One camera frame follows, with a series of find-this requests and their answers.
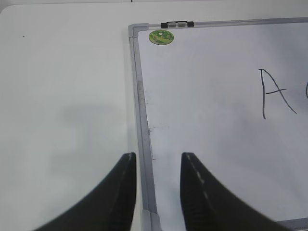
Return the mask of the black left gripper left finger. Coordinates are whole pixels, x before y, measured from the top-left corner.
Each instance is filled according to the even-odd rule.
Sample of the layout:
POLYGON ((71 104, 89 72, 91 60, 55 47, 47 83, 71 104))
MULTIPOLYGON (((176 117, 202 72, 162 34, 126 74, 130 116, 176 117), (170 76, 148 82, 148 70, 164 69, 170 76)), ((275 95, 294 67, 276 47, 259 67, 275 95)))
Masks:
POLYGON ((136 155, 123 154, 81 201, 40 231, 129 231, 136 204, 136 155))

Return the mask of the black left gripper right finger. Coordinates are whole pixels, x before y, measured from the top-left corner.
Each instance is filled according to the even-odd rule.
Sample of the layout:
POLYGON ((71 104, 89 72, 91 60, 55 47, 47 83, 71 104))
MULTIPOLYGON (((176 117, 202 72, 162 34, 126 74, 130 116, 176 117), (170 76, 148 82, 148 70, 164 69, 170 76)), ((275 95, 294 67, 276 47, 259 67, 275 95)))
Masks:
POLYGON ((194 153, 181 156, 180 202, 188 231, 287 230, 230 192, 194 153))

